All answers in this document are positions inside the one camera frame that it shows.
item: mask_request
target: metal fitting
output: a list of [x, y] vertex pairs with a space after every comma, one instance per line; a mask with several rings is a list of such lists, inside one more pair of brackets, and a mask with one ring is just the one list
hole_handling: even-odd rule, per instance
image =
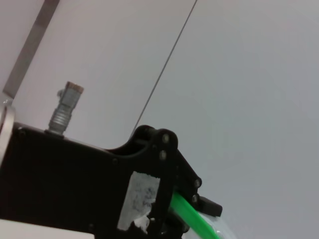
[[72, 117], [72, 111], [76, 107], [84, 88], [72, 82], [67, 82], [64, 90], [58, 92], [59, 105], [54, 110], [49, 123], [50, 133], [63, 135]]

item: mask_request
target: metal strip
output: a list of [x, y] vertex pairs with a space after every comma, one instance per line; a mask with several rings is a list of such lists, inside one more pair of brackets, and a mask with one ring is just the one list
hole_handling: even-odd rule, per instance
[[24, 79], [31, 61], [39, 47], [44, 33], [52, 19], [52, 16], [60, 0], [45, 0], [41, 10], [30, 30], [23, 48], [15, 62], [15, 65], [5, 84], [3, 92], [14, 99]]

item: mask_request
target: white wall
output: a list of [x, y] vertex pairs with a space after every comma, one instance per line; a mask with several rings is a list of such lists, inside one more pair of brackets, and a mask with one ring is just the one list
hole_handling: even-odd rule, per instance
[[85, 88], [66, 136], [100, 147], [125, 143], [194, 0], [63, 0], [13, 105], [17, 120], [47, 128], [72, 81]]
[[318, 9], [199, 0], [140, 121], [177, 134], [239, 239], [318, 237]]
[[0, 1], [0, 91], [10, 75], [44, 0]]

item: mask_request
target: black metal bracket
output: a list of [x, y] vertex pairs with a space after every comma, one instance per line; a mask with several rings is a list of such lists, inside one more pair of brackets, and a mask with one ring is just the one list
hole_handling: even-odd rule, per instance
[[[146, 125], [122, 147], [105, 150], [15, 123], [0, 168], [0, 218], [96, 239], [179, 239], [184, 225], [169, 212], [174, 190], [203, 213], [220, 216], [222, 208], [202, 197], [192, 201], [201, 179], [177, 146], [173, 132]], [[133, 172], [160, 179], [147, 234], [134, 223], [117, 228]]]

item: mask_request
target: silver metal part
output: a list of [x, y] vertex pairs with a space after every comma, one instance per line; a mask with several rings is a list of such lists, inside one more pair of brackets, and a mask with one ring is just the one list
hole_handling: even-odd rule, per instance
[[160, 160], [165, 160], [167, 158], [167, 153], [165, 150], [162, 150], [161, 152], [159, 152], [159, 159]]
[[14, 116], [13, 107], [0, 105], [0, 167], [11, 138]]
[[83, 90], [83, 87], [67, 82], [64, 90], [58, 92], [60, 101], [51, 117], [49, 132], [63, 135], [71, 120], [72, 111], [76, 107]]

